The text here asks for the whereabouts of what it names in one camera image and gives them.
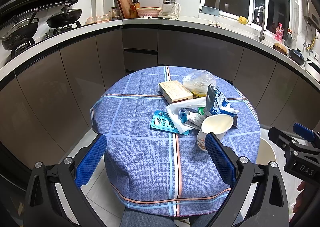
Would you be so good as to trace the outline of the person's right hand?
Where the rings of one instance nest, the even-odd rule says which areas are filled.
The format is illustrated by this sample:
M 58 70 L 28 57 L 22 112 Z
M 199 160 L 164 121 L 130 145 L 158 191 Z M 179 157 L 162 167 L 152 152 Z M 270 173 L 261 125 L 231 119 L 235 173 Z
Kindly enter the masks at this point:
M 299 184 L 299 186 L 297 187 L 297 191 L 299 192 L 299 195 L 296 198 L 296 202 L 295 202 L 293 210 L 292 210 L 293 213 L 297 213 L 298 209 L 300 208 L 300 206 L 303 202 L 303 194 L 304 194 L 305 185 L 306 185 L 306 182 L 302 181 Z

